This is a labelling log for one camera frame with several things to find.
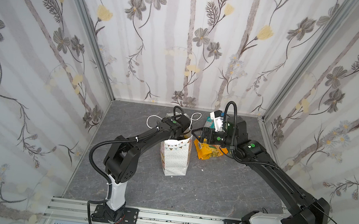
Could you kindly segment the white cartoon paper gift bag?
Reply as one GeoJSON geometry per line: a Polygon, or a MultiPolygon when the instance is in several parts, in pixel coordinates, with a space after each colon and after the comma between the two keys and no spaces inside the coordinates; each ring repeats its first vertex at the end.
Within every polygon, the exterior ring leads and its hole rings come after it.
{"type": "Polygon", "coordinates": [[[189,127],[178,138],[161,142],[161,164],[165,176],[185,176],[190,163],[192,148],[192,125],[201,119],[202,114],[195,112],[191,116],[185,114],[190,120],[189,127]]]}

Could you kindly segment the teal snack packet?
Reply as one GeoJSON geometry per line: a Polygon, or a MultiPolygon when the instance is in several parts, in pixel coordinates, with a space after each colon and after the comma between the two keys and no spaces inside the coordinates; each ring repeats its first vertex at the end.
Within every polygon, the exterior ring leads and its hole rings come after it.
{"type": "Polygon", "coordinates": [[[204,127],[207,127],[210,129],[215,129],[215,123],[214,123],[213,119],[211,119],[210,117],[207,117],[204,127]]]}

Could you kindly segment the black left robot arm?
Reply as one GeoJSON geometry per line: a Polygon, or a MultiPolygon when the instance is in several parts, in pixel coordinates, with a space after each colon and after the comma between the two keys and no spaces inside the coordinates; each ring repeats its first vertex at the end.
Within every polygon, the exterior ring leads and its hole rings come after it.
{"type": "Polygon", "coordinates": [[[123,218],[126,188],[136,174],[141,155],[159,145],[161,166],[166,176],[184,176],[190,163],[192,122],[185,114],[162,118],[156,127],[131,138],[120,136],[112,144],[103,163],[110,191],[103,204],[103,217],[110,222],[123,218]]]}

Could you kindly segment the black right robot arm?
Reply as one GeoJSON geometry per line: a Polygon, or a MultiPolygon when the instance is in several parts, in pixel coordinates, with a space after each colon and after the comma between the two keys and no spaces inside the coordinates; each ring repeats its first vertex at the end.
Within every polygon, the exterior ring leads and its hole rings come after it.
{"type": "Polygon", "coordinates": [[[316,199],[300,187],[271,158],[264,146],[248,137],[246,122],[238,118],[226,121],[225,131],[213,128],[192,130],[200,142],[227,148],[232,158],[255,171],[280,197],[288,212],[282,215],[262,214],[252,211],[241,218],[240,224],[327,224],[329,203],[316,199]]]}

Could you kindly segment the yellow snack packet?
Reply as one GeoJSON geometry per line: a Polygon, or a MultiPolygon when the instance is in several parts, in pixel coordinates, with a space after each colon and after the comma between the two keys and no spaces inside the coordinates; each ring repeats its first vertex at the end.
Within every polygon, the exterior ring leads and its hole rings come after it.
{"type": "Polygon", "coordinates": [[[200,143],[197,139],[194,141],[198,158],[208,160],[213,157],[220,157],[228,154],[228,150],[219,145],[200,143]]]}

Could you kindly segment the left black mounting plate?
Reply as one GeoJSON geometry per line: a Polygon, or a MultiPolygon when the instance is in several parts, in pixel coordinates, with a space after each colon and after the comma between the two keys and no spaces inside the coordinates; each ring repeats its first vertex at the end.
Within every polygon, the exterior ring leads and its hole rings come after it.
{"type": "Polygon", "coordinates": [[[91,220],[112,224],[136,224],[139,209],[119,208],[117,211],[111,210],[107,205],[97,205],[91,212],[91,220]]]}

